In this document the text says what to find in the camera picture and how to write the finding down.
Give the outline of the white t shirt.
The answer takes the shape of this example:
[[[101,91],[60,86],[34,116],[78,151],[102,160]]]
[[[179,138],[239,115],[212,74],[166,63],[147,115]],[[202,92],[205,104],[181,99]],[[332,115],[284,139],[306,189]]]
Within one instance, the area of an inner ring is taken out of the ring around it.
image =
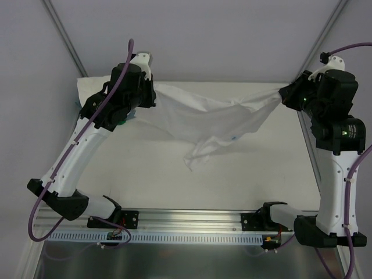
[[[205,164],[214,151],[255,133],[281,103],[277,89],[217,101],[171,85],[155,87],[156,106],[143,117],[178,140],[195,146],[184,156],[191,170]]]
[[[110,81],[110,75],[102,77],[82,77],[77,79],[78,101],[80,109],[87,99],[103,89],[103,84]]]

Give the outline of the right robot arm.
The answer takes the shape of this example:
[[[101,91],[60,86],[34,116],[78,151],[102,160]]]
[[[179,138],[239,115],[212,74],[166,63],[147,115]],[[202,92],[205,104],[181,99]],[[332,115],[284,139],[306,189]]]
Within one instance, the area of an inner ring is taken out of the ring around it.
[[[366,126],[349,113],[358,87],[353,74],[331,69],[318,74],[305,70],[279,90],[283,105],[310,117],[318,153],[320,206],[310,216],[285,202],[266,202],[259,217],[265,230],[282,225],[294,231],[300,244],[315,248],[366,246],[355,214],[356,163],[365,150]]]

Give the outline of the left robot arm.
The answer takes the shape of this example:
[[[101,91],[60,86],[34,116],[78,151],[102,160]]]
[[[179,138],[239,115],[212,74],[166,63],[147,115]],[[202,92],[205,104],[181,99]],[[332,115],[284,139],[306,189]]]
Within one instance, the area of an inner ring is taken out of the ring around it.
[[[80,110],[76,129],[52,168],[27,188],[64,219],[88,214],[100,217],[107,227],[120,223],[120,206],[114,200],[92,197],[77,190],[77,183],[98,147],[135,108],[154,107],[152,74],[144,62],[120,63],[110,80],[91,95]]]

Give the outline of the folded blue t shirt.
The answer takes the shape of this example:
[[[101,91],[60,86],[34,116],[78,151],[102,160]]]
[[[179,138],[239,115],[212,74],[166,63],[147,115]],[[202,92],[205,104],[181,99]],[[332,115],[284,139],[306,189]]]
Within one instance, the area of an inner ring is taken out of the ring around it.
[[[78,101],[75,101],[75,105],[81,110],[82,109],[82,105],[80,102]],[[127,115],[127,120],[131,120],[133,118],[135,118],[135,113],[136,113],[136,110],[132,110],[128,115]]]

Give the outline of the folded white t shirt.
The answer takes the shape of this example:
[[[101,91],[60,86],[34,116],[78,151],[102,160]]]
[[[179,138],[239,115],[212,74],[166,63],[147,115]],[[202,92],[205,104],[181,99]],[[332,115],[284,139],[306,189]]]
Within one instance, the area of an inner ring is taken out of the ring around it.
[[[103,89],[103,84],[110,81],[110,75],[102,77],[82,77],[77,79],[78,101],[80,109],[87,99]]]

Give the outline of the left side aluminium rail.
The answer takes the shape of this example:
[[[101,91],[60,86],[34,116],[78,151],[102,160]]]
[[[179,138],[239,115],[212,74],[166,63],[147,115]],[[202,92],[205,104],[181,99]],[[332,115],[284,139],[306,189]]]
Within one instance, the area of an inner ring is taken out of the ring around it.
[[[80,139],[77,138],[86,122],[86,120],[80,119],[79,113],[74,116],[70,137],[66,146],[51,167],[50,174],[46,175],[47,183],[49,184],[48,191],[51,194],[56,194],[59,198],[70,197],[76,190],[77,179],[80,176],[80,174],[77,174],[77,148],[79,147]]]

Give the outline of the right aluminium frame post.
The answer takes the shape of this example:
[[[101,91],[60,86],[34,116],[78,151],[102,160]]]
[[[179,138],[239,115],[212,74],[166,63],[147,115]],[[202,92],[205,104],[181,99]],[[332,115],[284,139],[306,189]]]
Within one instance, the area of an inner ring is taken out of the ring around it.
[[[299,77],[299,75],[304,71],[307,70],[313,60],[315,59],[316,55],[320,52],[322,45],[324,44],[324,41],[327,39],[330,32],[333,30],[334,26],[338,22],[339,18],[343,14],[346,7],[349,5],[350,0],[339,0],[337,4],[335,5],[334,9],[330,13],[330,16],[328,17],[327,21],[323,25],[322,29],[320,30],[316,40],[314,41],[312,47],[310,48],[310,51],[305,57],[305,60],[301,64],[299,70],[297,71],[296,75],[294,75],[293,81]]]

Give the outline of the aluminium frame post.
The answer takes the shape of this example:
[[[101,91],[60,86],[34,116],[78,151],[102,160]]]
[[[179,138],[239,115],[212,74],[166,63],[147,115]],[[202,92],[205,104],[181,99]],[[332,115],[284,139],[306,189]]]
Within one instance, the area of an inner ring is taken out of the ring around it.
[[[88,73],[74,47],[70,36],[68,35],[65,26],[60,19],[60,16],[51,0],[41,0],[47,15],[49,16],[53,26],[55,27],[60,39],[62,40],[63,45],[65,46],[67,53],[69,54],[73,64],[75,65],[79,75],[81,77],[88,77]]]
[[[312,47],[310,48],[310,51],[305,57],[305,60],[301,64],[299,70],[297,71],[296,75],[294,75],[293,81],[299,77],[299,75],[304,71],[307,70],[313,60],[315,59],[316,55],[320,52],[322,45],[324,44],[324,41],[327,39],[330,32],[333,30],[334,26],[338,22],[339,18],[343,14],[346,7],[349,5],[350,0],[339,0],[337,4],[335,5],[334,9],[330,13],[330,16],[328,17],[327,21],[323,25],[322,29],[320,30],[316,40],[314,41]]]

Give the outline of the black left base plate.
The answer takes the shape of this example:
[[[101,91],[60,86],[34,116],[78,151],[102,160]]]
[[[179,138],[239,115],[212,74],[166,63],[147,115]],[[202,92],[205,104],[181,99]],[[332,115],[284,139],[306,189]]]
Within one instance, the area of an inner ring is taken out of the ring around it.
[[[115,209],[108,218],[91,216],[87,221],[88,228],[117,228],[122,226],[126,229],[137,229],[139,211]]]

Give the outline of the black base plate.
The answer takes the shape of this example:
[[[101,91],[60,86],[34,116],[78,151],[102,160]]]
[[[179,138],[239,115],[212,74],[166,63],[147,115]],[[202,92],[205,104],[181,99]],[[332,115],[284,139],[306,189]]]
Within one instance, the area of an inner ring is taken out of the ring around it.
[[[260,212],[245,212],[240,214],[242,231],[265,231],[263,217]]]
[[[126,229],[137,229],[139,211],[115,209],[108,218],[91,216],[87,221],[88,228],[117,228],[122,226]]]

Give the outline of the left aluminium frame post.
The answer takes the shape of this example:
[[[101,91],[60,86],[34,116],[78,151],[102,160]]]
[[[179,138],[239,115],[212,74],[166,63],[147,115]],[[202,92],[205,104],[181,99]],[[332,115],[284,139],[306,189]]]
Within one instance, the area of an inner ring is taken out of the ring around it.
[[[60,39],[62,40],[63,45],[65,46],[67,53],[69,54],[73,64],[75,65],[79,75],[81,77],[88,77],[88,73],[74,47],[70,36],[68,35],[65,26],[60,19],[60,16],[51,0],[41,0],[47,15],[49,16],[53,26],[55,27]]]

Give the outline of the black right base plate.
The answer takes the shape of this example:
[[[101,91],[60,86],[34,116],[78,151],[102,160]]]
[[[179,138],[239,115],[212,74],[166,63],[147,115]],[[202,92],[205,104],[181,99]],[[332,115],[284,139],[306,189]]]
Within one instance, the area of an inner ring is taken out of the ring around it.
[[[260,212],[245,212],[240,214],[242,231],[265,231],[263,217]]]

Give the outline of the aluminium front rail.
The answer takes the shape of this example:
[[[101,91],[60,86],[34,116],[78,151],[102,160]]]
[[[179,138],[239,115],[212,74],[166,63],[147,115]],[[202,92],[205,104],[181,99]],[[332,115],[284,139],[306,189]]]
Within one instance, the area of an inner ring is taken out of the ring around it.
[[[125,209],[139,211],[137,231],[188,232],[188,233],[237,233],[241,232],[240,214],[255,210],[171,210],[171,209]],[[63,220],[60,230],[87,229],[88,216],[73,221]],[[35,230],[52,228],[60,216],[42,207],[34,220]]]

